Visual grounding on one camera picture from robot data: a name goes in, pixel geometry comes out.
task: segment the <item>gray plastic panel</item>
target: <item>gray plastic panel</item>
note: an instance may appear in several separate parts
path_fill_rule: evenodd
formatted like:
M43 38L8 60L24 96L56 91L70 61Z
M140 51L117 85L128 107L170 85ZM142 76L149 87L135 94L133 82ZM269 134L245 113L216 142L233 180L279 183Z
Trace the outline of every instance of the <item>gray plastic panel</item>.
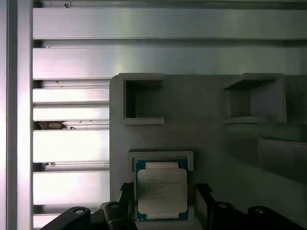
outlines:
M243 74L227 78L226 124L286 122L283 74Z
M307 184L307 142L259 138L258 153L264 170Z
M250 206L266 206L307 227L307 186L264 171L257 155L260 132L297 139L301 133L279 128L277 123L266 128L224 126L222 84L220 76L164 75L163 89L145 93L142 99L145 112L163 114L165 124L123 126L118 107L119 77L111 80L111 200L118 199L123 182L132 181L128 173L129 151L191 150L195 164L188 176L194 183L208 183L217 200L230 202L242 211ZM230 144L240 147L241 143L249 148L237 153L230 147Z

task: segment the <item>rectangular cutout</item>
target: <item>rectangular cutout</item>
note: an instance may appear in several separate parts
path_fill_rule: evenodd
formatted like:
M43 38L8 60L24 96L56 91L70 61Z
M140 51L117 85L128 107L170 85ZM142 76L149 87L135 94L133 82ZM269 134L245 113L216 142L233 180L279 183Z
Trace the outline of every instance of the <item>rectangular cutout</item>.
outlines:
M120 119L124 125L162 125L163 117L141 117L137 113L138 91L158 90L162 87L163 74L119 74Z
M223 84L226 124L286 122L283 74L243 74Z

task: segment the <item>metal frame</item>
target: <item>metal frame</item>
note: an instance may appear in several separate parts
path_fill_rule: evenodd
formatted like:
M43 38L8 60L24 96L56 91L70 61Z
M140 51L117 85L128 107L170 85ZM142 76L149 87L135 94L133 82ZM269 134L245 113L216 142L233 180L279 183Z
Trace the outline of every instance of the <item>metal frame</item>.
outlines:
M18 0L18 19L17 230L31 230L33 229L32 0Z
M0 1L0 229L17 229L17 0Z

